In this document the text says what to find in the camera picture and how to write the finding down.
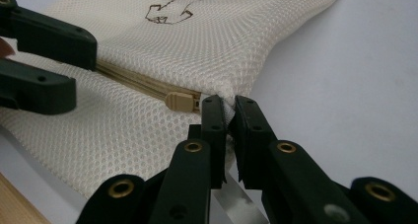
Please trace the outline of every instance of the beige zipper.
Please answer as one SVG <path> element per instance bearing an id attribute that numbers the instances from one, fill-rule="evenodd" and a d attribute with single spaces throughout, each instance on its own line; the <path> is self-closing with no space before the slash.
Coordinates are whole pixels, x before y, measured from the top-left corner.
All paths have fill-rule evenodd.
<path id="1" fill-rule="evenodd" d="M 158 81 L 99 59 L 96 69 L 107 78 L 165 102 L 172 111 L 199 112 L 199 92 Z"/>

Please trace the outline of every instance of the white table surface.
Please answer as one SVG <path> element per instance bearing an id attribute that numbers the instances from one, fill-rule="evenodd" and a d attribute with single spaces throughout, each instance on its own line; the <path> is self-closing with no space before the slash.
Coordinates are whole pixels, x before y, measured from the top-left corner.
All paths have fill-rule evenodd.
<path id="1" fill-rule="evenodd" d="M 251 97 L 333 180 L 377 177 L 418 200 L 417 50 L 417 0 L 338 0 L 272 49 Z M 86 202 L 4 129 L 0 172 L 52 223 L 74 223 Z"/>

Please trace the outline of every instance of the mesh laundry bag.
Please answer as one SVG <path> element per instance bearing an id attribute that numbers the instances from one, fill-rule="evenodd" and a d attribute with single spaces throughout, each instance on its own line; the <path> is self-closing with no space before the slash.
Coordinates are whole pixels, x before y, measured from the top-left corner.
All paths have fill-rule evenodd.
<path id="1" fill-rule="evenodd" d="M 272 46 L 333 1 L 60 0 L 46 14 L 98 39 L 99 73 L 18 53 L 13 59 L 76 78 L 78 107 L 53 116 L 2 108 L 0 124 L 85 196 L 117 174 L 148 179 L 200 123 L 202 95 L 232 107 Z M 191 106 L 175 112 L 183 98 Z"/>

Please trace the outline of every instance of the zipper teeth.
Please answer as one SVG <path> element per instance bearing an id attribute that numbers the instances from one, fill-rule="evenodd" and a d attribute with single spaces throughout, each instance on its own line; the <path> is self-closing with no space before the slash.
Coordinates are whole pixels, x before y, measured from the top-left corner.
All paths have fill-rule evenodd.
<path id="1" fill-rule="evenodd" d="M 117 67 L 114 64 L 99 59 L 97 61 L 96 69 L 107 78 L 160 101 L 164 101 L 166 95 L 171 92 L 191 95 L 197 102 L 200 100 L 201 93 L 199 92 L 168 84 L 143 74 Z"/>

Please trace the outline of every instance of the metal rivet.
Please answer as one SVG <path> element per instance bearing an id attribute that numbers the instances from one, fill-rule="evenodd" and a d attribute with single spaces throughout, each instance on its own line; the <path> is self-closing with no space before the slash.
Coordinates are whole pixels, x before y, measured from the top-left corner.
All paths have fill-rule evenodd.
<path id="1" fill-rule="evenodd" d="M 135 185 L 129 179 L 119 180 L 111 185 L 107 193 L 111 197 L 121 198 L 129 195 L 134 187 Z"/>
<path id="2" fill-rule="evenodd" d="M 8 4 L 10 4 L 11 3 L 11 1 L 10 0 L 0 0 L 0 4 L 1 5 L 8 5 Z"/>
<path id="3" fill-rule="evenodd" d="M 202 144 L 196 142 L 191 142 L 184 145 L 184 150 L 186 150 L 187 152 L 198 152 L 202 150 L 202 148 Z"/>
<path id="4" fill-rule="evenodd" d="M 391 202 L 396 199 L 396 195 L 394 194 L 392 190 L 378 183 L 368 183 L 366 185 L 366 191 L 371 196 L 382 201 Z"/>
<path id="5" fill-rule="evenodd" d="M 284 153 L 294 153 L 296 152 L 295 145 L 292 145 L 290 143 L 279 143 L 277 144 L 277 149 Z"/>

